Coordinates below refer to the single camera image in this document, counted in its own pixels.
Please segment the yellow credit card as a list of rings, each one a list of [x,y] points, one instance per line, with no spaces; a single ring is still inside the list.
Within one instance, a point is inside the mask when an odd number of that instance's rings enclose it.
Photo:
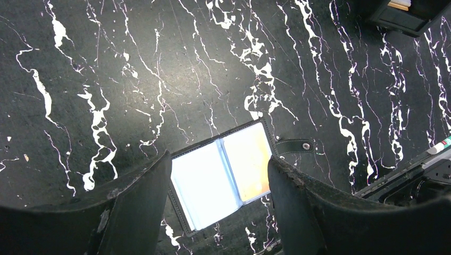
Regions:
[[[241,201],[247,204],[268,194],[272,150],[263,122],[224,137],[222,145]]]

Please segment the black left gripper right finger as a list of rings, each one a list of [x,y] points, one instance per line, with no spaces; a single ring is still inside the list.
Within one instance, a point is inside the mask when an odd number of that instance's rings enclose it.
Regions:
[[[450,254],[450,196],[398,207],[358,198],[268,163],[284,254]]]

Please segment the black leather card holder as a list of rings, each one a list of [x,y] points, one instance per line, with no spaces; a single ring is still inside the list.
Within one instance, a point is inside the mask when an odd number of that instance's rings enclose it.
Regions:
[[[218,223],[253,202],[244,204],[238,195],[222,139],[256,122],[265,126],[271,157],[311,153],[315,149],[309,139],[275,141],[266,120],[258,118],[175,152],[169,198],[186,234]]]

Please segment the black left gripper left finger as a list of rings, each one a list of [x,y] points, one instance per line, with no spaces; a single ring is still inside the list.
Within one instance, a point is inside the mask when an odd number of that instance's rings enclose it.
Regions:
[[[154,254],[171,171],[166,151],[60,205],[1,207],[1,254]]]

